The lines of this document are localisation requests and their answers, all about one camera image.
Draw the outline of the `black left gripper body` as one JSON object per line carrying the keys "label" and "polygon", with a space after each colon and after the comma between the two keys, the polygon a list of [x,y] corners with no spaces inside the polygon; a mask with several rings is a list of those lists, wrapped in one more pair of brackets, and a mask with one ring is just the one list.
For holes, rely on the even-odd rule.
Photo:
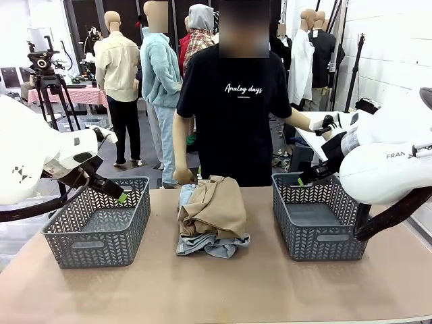
{"label": "black left gripper body", "polygon": [[124,197],[124,189],[120,185],[97,173],[83,170],[80,174],[79,182],[81,184],[87,184],[89,188],[106,194],[118,201],[121,201]]}

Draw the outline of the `person's right hand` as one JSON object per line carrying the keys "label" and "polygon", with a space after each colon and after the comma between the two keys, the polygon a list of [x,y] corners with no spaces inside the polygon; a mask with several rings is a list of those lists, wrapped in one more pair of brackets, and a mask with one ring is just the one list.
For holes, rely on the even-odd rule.
{"label": "person's right hand", "polygon": [[195,182],[194,174],[187,167],[177,167],[173,173],[173,178],[179,185],[192,184]]}

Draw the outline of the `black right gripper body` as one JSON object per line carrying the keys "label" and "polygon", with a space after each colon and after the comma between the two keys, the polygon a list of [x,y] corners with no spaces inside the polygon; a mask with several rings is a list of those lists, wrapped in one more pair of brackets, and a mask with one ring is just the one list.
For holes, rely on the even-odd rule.
{"label": "black right gripper body", "polygon": [[309,167],[302,172],[302,183],[304,185],[314,182],[316,180],[325,179],[340,170],[340,163],[335,161],[322,161],[318,165]]}

